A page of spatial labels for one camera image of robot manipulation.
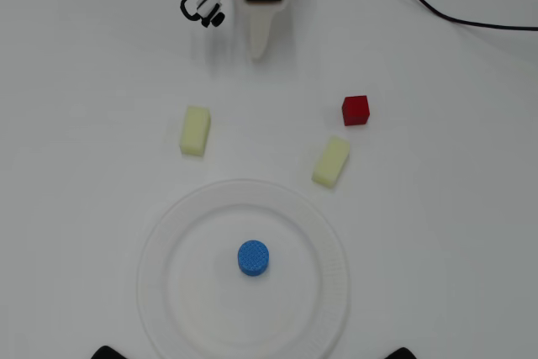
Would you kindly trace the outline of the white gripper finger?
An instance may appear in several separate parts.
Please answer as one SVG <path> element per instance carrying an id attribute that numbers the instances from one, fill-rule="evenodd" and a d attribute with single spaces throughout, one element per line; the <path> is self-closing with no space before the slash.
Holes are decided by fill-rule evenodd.
<path id="1" fill-rule="evenodd" d="M 254 4 L 247 8 L 250 54 L 254 60 L 260 59 L 265 53 L 276 13 L 275 4 Z"/>

